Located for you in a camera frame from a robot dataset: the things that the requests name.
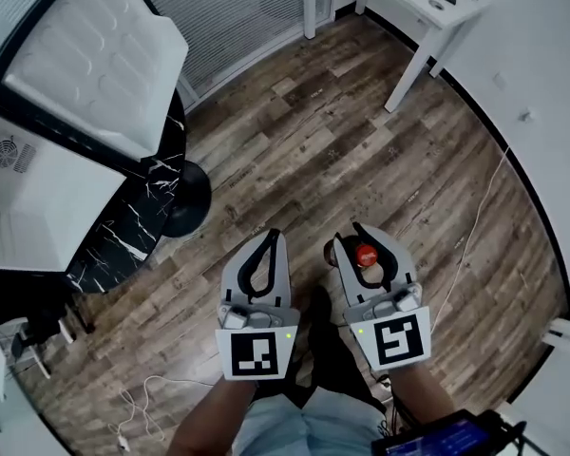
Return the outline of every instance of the red bottle cap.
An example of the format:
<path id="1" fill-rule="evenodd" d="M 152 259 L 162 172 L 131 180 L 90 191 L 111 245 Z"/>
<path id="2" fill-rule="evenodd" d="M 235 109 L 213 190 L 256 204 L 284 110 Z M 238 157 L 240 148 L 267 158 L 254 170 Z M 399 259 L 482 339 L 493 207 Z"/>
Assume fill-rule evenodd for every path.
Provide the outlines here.
<path id="1" fill-rule="evenodd" d="M 371 245 L 359 245 L 357 247 L 357 264 L 361 267 L 371 267 L 378 261 L 378 252 Z"/>

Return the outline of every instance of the white table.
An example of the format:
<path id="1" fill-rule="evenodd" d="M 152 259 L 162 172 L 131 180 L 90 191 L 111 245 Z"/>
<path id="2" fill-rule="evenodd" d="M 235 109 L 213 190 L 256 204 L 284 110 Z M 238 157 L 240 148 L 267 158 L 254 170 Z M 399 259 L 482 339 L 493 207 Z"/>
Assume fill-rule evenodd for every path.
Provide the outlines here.
<path id="1" fill-rule="evenodd" d="M 434 78 L 440 73 L 449 56 L 477 21 L 476 17 L 491 2 L 491 0 L 456 0 L 456 5 L 452 5 L 446 0 L 432 0 L 443 7 L 436 9 L 430 4 L 431 0 L 395 1 L 413 11 L 428 25 L 428 30 L 385 104 L 385 108 L 390 112 L 401 103 L 431 55 L 437 59 L 437 63 L 430 71 L 430 75 Z M 362 14 L 367 2 L 368 0 L 357 0 L 356 13 Z M 315 0 L 304 0 L 304 35 L 309 39 L 314 38 L 315 24 Z"/>

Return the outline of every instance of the forearm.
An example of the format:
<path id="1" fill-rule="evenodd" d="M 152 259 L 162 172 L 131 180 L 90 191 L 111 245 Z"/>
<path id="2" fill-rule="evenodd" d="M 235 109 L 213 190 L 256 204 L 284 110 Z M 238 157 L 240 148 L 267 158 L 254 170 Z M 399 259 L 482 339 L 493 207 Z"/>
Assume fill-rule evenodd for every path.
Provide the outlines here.
<path id="1" fill-rule="evenodd" d="M 392 392 L 421 424 L 455 411 L 454 403 L 424 363 L 389 373 Z"/>
<path id="2" fill-rule="evenodd" d="M 225 454 L 237 436 L 254 393 L 253 382 L 220 378 L 181 421 L 167 456 Z"/>

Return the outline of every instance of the shoe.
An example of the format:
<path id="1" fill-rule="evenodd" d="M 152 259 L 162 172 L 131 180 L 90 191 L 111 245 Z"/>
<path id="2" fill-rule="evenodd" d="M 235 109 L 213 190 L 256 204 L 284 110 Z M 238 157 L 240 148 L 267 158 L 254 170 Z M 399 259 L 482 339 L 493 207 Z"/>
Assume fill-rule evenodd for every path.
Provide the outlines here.
<path id="1" fill-rule="evenodd" d="M 332 317 L 332 300 L 324 287 L 318 285 L 311 294 L 308 316 L 312 323 L 329 323 Z"/>

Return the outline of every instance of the black pants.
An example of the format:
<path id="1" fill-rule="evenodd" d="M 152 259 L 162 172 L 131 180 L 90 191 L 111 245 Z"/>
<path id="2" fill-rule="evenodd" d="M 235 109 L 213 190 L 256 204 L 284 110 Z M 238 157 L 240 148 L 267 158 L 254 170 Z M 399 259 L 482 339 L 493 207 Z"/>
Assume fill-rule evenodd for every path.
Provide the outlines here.
<path id="1" fill-rule="evenodd" d="M 352 398 L 376 407 L 382 413 L 385 407 L 371 395 L 354 356 L 340 338 L 338 328 L 329 322 L 313 323 L 308 342 L 314 357 L 313 380 L 310 387 L 295 383 L 299 366 L 290 363 L 287 375 L 282 380 L 259 382 L 254 401 L 283 393 L 294 404 L 302 408 L 317 387 L 344 393 Z"/>

